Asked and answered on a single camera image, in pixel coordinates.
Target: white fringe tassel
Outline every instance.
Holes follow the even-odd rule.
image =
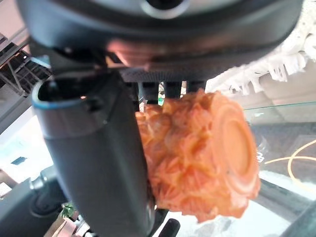
[[[249,83],[256,93],[263,91],[259,78],[270,74],[273,80],[287,81],[287,75],[303,72],[307,61],[316,62],[316,0],[305,0],[300,20],[291,35],[267,56],[241,67],[228,69],[208,80],[206,92],[220,90],[230,95],[248,95]]]

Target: black plastic housing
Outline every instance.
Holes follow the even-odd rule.
[[[33,106],[60,184],[91,228],[102,237],[147,236],[154,200],[119,74],[40,83]]]

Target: orange resin figurine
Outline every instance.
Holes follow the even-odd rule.
[[[256,146],[242,108],[202,90],[136,118],[158,208],[205,221],[241,217],[260,189]]]

